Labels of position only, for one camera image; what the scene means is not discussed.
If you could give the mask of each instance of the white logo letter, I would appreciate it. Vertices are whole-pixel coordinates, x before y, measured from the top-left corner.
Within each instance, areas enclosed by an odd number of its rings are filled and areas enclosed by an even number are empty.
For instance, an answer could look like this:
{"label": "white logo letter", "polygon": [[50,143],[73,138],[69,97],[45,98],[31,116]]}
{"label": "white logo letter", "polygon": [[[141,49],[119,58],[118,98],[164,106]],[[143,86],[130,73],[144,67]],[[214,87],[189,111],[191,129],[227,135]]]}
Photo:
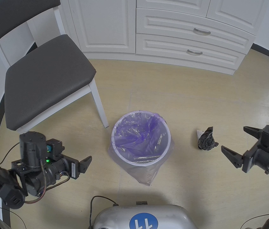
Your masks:
{"label": "white logo letter", "polygon": [[145,226],[146,226],[146,229],[150,229],[152,227],[152,225],[148,225],[148,219],[145,218]]}
{"label": "white logo letter", "polygon": [[139,227],[138,220],[135,220],[135,229],[142,229],[143,226]]}

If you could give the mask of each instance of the floor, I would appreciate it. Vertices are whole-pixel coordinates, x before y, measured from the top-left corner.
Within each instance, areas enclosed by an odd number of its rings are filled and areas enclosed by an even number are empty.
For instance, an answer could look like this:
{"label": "floor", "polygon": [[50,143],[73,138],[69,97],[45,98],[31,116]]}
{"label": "floor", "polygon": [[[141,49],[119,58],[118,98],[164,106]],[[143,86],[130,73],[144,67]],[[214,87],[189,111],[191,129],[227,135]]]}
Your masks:
{"label": "floor", "polygon": [[[173,65],[91,60],[95,81],[110,126],[104,128],[90,94],[65,107],[36,127],[56,138],[64,154],[76,159],[92,155],[86,174],[50,190],[37,204],[14,211],[27,229],[88,228],[90,200],[107,196],[120,205],[176,204],[186,208],[200,229],[240,228],[247,219],[269,213],[269,176],[258,167],[245,174],[220,151],[224,145],[241,154],[255,143],[243,126],[269,124],[269,57],[250,50],[233,76]],[[166,120],[175,149],[150,187],[139,184],[107,154],[115,122],[133,110],[157,112]],[[196,129],[214,126],[219,146],[197,147]],[[18,134],[0,127],[0,160],[18,142]],[[15,148],[3,163],[20,158]],[[93,217],[112,203],[94,200]],[[267,217],[244,228],[261,227]],[[24,228],[11,214],[12,228]]]}

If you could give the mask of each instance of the trash can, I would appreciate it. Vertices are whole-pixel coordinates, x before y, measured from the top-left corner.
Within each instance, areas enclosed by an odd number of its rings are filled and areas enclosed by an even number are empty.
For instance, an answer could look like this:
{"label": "trash can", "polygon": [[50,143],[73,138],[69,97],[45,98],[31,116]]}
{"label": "trash can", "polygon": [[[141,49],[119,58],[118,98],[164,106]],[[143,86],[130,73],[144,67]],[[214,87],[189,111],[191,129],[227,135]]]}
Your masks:
{"label": "trash can", "polygon": [[133,111],[114,125],[108,152],[139,183],[149,186],[172,149],[170,130],[159,114]]}

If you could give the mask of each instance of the crumpled black plastic bag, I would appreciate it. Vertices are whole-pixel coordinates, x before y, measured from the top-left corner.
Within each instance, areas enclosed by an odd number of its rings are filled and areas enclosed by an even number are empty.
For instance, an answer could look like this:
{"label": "crumpled black plastic bag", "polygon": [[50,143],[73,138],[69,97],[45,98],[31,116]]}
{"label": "crumpled black plastic bag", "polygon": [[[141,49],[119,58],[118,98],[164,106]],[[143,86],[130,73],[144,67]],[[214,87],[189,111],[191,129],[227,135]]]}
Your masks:
{"label": "crumpled black plastic bag", "polygon": [[217,147],[219,143],[216,143],[213,138],[213,127],[209,127],[198,139],[198,148],[209,151],[213,147]]}

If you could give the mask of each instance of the metal handle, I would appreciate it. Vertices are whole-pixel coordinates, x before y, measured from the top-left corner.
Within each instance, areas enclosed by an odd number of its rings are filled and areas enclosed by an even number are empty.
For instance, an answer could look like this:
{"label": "metal handle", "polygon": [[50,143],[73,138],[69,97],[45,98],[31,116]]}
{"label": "metal handle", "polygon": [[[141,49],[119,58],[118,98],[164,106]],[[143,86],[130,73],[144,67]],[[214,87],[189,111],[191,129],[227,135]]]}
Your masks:
{"label": "metal handle", "polygon": [[199,33],[203,33],[203,34],[211,34],[210,31],[201,31],[201,30],[198,30],[196,28],[194,28],[194,31],[199,32]]}
{"label": "metal handle", "polygon": [[188,52],[193,53],[193,54],[203,54],[203,52],[193,52],[193,51],[190,51],[190,49],[188,49]]}

